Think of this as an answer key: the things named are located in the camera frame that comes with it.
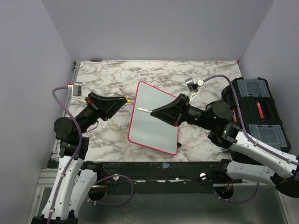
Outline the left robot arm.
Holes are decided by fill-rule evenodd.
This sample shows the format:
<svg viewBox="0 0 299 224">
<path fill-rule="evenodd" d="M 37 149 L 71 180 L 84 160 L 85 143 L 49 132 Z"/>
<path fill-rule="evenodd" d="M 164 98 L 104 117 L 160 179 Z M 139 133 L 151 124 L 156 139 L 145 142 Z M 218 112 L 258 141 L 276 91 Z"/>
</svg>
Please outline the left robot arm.
<svg viewBox="0 0 299 224">
<path fill-rule="evenodd" d="M 78 212 L 91 186 L 103 181 L 102 168 L 84 161 L 89 138 L 82 134 L 100 119 L 111 119 L 129 99 L 103 97 L 91 92 L 85 102 L 85 108 L 77 116 L 67 112 L 66 117 L 54 123 L 56 139 L 60 141 L 57 175 L 44 209 L 32 218 L 33 224 L 78 223 Z"/>
</svg>

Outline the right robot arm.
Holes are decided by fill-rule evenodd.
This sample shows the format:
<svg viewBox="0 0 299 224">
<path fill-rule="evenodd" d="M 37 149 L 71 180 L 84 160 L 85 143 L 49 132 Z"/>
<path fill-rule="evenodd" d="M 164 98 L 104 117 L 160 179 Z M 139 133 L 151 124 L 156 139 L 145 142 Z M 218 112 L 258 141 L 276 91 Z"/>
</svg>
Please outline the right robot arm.
<svg viewBox="0 0 299 224">
<path fill-rule="evenodd" d="M 224 101 L 217 100 L 202 110 L 192 106 L 187 95 L 180 94 L 174 101 L 150 111 L 150 115 L 171 126 L 186 122 L 209 130 L 208 138 L 216 146 L 244 154 L 259 163 L 230 161 L 216 169 L 217 181 L 251 180 L 272 185 L 286 196 L 299 196 L 299 158 L 259 141 L 231 123 L 233 112 Z"/>
</svg>

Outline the pink framed whiteboard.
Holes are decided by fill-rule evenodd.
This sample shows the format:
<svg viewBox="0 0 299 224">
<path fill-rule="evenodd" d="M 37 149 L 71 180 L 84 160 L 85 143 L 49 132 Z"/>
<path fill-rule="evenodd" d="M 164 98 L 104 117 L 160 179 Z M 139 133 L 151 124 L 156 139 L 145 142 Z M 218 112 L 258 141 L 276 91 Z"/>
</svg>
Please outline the pink framed whiteboard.
<svg viewBox="0 0 299 224">
<path fill-rule="evenodd" d="M 165 154 L 177 154 L 179 128 L 168 125 L 139 110 L 142 108 L 152 111 L 172 102 L 175 98 L 174 95 L 140 81 L 137 85 L 129 124 L 129 142 Z"/>
</svg>

